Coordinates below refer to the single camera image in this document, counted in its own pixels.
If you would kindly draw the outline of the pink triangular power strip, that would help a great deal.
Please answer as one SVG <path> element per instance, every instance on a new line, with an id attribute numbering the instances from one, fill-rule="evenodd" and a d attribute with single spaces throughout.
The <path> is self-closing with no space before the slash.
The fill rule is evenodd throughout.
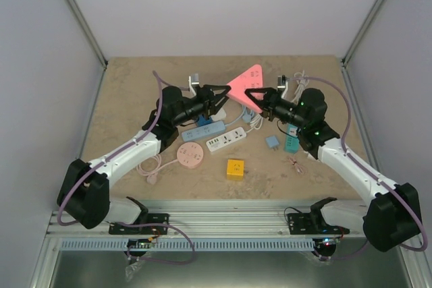
<path id="1" fill-rule="evenodd" d="M 245 72 L 228 82 L 227 85 L 231 88 L 227 94 L 230 99 L 255 113 L 262 113 L 262 110 L 245 94 L 246 89 L 263 87 L 263 68 L 261 65 L 255 64 L 249 67 Z"/>

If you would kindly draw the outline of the small blue charger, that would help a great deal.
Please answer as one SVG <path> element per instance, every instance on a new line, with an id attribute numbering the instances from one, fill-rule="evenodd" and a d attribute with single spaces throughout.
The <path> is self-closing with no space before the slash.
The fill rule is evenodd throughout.
<path id="1" fill-rule="evenodd" d="M 279 148 L 279 140 L 276 136 L 268 136 L 265 138 L 266 145 L 269 149 L 277 150 Z"/>

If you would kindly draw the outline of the yellow cube socket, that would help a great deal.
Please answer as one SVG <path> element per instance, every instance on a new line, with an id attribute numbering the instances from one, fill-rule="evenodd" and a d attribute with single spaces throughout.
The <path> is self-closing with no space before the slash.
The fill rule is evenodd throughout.
<path id="1" fill-rule="evenodd" d="M 240 159 L 228 159 L 226 178 L 230 181 L 242 181 L 245 174 L 245 161 Z"/>

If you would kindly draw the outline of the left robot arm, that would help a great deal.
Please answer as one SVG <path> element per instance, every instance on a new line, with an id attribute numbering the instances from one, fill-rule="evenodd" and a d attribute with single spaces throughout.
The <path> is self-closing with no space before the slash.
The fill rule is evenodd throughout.
<path id="1" fill-rule="evenodd" d="M 66 212 L 73 218 L 69 224 L 86 229 L 108 222 L 142 233 L 148 225 L 147 209 L 132 197 L 112 198 L 111 188 L 140 163 L 169 148 L 179 136 L 178 126 L 218 113 L 230 90 L 230 86 L 197 86 L 196 94 L 187 98 L 176 86 L 160 88 L 156 109 L 135 136 L 100 158 L 76 159 L 69 165 L 57 197 L 57 215 Z"/>

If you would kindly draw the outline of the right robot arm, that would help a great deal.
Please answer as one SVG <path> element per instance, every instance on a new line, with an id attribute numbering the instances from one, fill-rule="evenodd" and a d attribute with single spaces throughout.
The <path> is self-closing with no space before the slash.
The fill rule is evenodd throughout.
<path id="1" fill-rule="evenodd" d="M 348 150 L 345 137 L 325 120 L 327 103 L 319 89 L 305 90 L 296 104 L 283 99 L 274 88 L 248 88 L 245 94 L 264 118 L 296 126 L 300 146 L 354 188 L 367 209 L 360 220 L 360 231 L 375 249 L 386 252 L 417 235 L 423 239 L 417 251 L 427 248 L 417 190 L 378 173 Z"/>

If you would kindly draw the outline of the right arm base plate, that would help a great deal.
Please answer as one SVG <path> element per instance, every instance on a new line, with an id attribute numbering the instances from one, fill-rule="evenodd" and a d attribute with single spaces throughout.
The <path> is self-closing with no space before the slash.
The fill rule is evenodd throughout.
<path id="1" fill-rule="evenodd" d="M 285 215 L 291 235 L 347 235 L 350 230 L 335 225 L 316 225 L 309 213 L 288 213 Z"/>

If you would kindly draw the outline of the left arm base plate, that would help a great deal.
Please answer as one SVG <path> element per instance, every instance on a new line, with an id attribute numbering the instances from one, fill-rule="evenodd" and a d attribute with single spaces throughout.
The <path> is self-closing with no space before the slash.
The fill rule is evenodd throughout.
<path id="1" fill-rule="evenodd" d="M 168 213 L 148 213 L 144 216 L 139 216 L 133 225 L 143 225 L 143 227 L 127 227 L 119 223 L 112 223 L 109 226 L 108 233 L 110 235 L 150 235 L 160 236 L 167 234 L 167 228 L 162 224 L 167 225 L 169 223 Z"/>

